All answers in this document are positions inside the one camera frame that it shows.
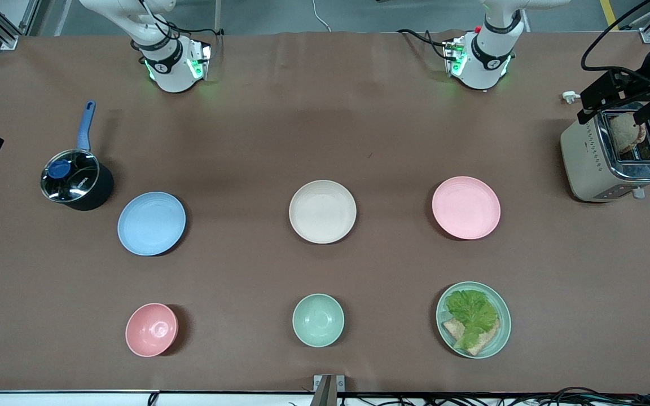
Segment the pink bowl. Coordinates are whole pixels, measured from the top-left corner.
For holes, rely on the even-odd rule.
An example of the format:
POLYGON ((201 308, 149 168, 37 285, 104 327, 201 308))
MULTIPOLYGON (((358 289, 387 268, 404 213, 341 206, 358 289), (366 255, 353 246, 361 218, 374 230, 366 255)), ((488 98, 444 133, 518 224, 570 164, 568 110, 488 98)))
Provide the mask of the pink bowl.
POLYGON ((130 316, 126 329, 126 344, 135 355, 151 358, 169 349, 179 332, 179 321, 170 306, 148 303, 130 316))

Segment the brown bread slice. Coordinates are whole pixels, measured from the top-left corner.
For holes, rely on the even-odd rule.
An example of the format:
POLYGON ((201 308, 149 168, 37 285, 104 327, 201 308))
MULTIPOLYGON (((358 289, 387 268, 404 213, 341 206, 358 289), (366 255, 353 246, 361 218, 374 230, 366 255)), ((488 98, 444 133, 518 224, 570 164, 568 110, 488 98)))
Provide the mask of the brown bread slice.
POLYGON ((493 327, 487 332, 481 332, 478 335, 466 332, 466 326, 461 321, 451 318, 443 322, 442 326, 455 339, 455 349, 465 351, 469 356, 477 356, 487 345, 494 340, 495 335, 500 329, 501 322, 497 318, 493 327))

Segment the beige plate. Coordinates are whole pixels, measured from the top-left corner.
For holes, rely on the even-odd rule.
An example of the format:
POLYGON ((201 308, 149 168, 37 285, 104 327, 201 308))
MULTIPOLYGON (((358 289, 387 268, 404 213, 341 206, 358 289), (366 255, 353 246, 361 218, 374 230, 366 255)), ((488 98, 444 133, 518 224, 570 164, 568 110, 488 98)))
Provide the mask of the beige plate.
POLYGON ((305 241, 332 244, 353 229, 358 208, 348 188, 332 180, 315 180, 294 193, 288 216, 292 229, 305 241))

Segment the green plate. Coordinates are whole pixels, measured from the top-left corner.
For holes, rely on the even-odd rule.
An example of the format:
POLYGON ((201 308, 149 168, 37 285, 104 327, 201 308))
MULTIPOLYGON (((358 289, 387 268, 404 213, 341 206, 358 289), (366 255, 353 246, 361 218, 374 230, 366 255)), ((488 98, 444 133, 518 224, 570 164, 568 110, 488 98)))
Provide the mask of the green plate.
POLYGON ((436 303, 435 321, 438 333, 448 348, 455 352, 457 355, 465 358, 483 359, 492 357, 493 355, 500 352, 503 347, 505 347, 511 334, 511 314, 508 306, 506 305, 506 302, 495 290, 493 290, 493 288, 475 281, 464 281, 446 288, 436 303), (490 344, 487 345, 485 349, 475 357, 467 355, 465 351, 456 350, 454 337, 452 337, 451 334, 449 334, 443 327, 443 322, 453 318, 453 316, 448 311, 448 308, 446 308, 446 298, 453 292, 460 290, 476 290, 485 293, 488 301, 493 304, 496 311, 498 312, 498 317, 501 322, 500 329, 495 335, 494 340, 490 342, 490 344))

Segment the green bowl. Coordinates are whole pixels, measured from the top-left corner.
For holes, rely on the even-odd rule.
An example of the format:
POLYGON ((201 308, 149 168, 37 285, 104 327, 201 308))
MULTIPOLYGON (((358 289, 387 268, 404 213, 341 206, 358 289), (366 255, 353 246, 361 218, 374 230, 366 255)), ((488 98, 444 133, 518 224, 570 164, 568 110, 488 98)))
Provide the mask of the green bowl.
POLYGON ((292 312, 292 329, 297 339, 309 347, 330 346, 345 329, 345 311, 330 295, 307 295, 292 312))

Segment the green lettuce leaf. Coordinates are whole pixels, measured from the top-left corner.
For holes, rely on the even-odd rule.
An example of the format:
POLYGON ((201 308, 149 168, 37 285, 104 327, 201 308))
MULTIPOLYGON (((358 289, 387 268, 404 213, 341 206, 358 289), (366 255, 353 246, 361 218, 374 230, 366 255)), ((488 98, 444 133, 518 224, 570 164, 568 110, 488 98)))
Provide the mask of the green lettuce leaf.
POLYGON ((499 321, 498 312, 485 293, 476 290, 460 290, 446 298, 446 308, 463 327, 456 346, 464 350, 477 347, 481 334, 488 333, 499 321))

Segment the blue plate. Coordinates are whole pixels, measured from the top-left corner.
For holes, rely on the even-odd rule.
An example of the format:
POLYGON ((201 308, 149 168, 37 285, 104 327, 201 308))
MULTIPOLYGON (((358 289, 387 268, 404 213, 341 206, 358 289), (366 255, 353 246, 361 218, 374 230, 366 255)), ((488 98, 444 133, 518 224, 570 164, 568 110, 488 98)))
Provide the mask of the blue plate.
POLYGON ((186 209, 178 198, 166 192, 147 192, 124 207, 117 235, 132 254, 157 256, 178 244, 186 226, 186 209))

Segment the pink plate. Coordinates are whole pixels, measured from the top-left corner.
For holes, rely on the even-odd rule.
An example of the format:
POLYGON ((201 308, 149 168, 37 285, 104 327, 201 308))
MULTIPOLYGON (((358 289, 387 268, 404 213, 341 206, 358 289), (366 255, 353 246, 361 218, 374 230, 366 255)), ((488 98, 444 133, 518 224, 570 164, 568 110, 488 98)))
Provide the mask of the pink plate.
POLYGON ((466 241, 493 233, 501 218, 501 205, 494 190, 477 178, 455 176, 433 192, 432 213, 449 235, 466 241))

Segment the toasted bread slice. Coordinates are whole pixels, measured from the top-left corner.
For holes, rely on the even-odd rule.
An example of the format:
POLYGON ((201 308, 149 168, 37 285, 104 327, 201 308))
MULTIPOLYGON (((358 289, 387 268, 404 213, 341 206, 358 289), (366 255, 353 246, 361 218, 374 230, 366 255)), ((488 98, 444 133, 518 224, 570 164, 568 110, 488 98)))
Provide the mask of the toasted bread slice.
POLYGON ((619 154, 634 149, 647 137, 645 124, 636 124, 634 112, 625 112, 609 119, 611 126, 612 144, 619 154))

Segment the glass lid blue knob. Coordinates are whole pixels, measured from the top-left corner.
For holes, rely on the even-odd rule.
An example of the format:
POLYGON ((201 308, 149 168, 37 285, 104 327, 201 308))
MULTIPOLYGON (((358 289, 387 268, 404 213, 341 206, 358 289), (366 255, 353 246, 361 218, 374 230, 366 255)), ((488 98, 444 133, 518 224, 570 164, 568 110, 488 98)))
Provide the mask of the glass lid blue knob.
POLYGON ((67 204, 84 198, 100 176, 100 162, 90 151, 68 149, 45 164, 39 190, 50 201, 67 204))

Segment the silver beige toaster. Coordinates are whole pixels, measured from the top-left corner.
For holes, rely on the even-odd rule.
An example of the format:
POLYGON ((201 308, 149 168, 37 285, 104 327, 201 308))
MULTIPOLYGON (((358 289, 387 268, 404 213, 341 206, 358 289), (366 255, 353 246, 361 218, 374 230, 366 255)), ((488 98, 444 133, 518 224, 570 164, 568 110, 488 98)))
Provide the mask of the silver beige toaster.
POLYGON ((632 195, 645 196, 650 185, 650 120, 647 137, 634 149, 619 154, 612 144, 609 119, 635 112, 642 104, 629 103, 601 111, 587 124, 578 121, 563 131, 560 148, 570 190, 580 201, 606 203, 632 195))

